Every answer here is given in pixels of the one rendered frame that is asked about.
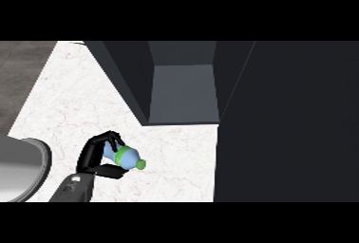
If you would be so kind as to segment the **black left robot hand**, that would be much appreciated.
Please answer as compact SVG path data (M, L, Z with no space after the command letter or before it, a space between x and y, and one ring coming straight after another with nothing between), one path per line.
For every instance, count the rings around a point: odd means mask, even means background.
M84 144L76 161L75 172L93 174L104 178L119 179L127 170L121 166L100 164L106 142L109 142L113 152L118 151L116 145L124 145L121 136L113 131L106 131L104 133L93 136Z

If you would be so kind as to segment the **blue water bottle green cap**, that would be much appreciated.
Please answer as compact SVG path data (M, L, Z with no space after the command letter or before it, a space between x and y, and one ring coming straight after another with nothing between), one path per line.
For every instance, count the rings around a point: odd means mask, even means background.
M146 161L140 159L140 155L135 149L116 144L118 151L112 150L110 143L106 142L103 146L102 156L113 161L125 170L133 168L143 170L146 168Z

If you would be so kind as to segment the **dark grey cabinet door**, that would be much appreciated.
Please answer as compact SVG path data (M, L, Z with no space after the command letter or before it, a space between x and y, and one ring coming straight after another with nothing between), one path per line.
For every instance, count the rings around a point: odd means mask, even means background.
M217 130L218 201L359 201L359 42L258 42Z

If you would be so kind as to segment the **dark grey open cabinet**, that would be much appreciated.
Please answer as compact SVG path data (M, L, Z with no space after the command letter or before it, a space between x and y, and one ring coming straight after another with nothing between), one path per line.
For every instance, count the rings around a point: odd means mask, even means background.
M141 125L217 124L252 41L88 41Z

